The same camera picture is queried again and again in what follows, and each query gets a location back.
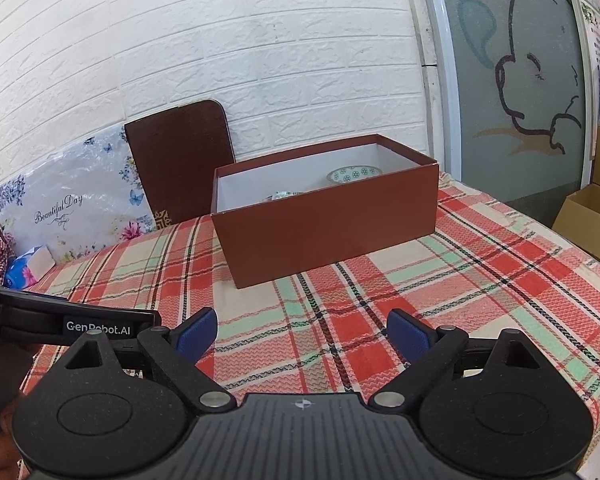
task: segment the red checkered tablecloth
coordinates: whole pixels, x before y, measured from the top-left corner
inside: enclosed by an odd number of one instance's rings
[[[157,309],[176,326],[204,306],[219,333],[199,368],[246,392],[360,391],[404,369],[386,339],[392,308],[431,326],[497,337],[519,327],[587,403],[600,437],[600,264],[528,217],[445,174],[436,233],[237,290],[209,217],[53,270],[34,289]],[[61,350],[46,347],[30,390]]]

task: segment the dark blue object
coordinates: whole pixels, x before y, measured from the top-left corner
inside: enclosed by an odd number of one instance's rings
[[[435,330],[397,308],[386,318],[386,334],[410,364],[426,354],[438,340]]]
[[[216,311],[205,307],[171,330],[172,346],[192,364],[197,363],[218,335]]]

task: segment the frosted glass panel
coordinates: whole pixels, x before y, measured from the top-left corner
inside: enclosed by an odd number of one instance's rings
[[[445,0],[458,71],[462,180],[551,222],[584,156],[571,0]]]

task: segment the plaid tablecloth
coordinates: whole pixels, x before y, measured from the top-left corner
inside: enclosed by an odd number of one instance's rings
[[[473,336],[519,327],[586,401],[600,437],[600,264],[445,174],[435,234],[275,282],[237,290],[202,217],[55,269],[34,290],[157,309],[170,327],[214,307],[218,339],[199,367],[238,399],[351,390],[367,398],[404,369],[386,339],[392,308]],[[26,390],[59,353],[43,349]]]

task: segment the floral plastic sheet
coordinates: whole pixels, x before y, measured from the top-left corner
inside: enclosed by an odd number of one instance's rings
[[[155,230],[123,125],[79,141],[0,186],[16,254],[46,244],[62,264]]]

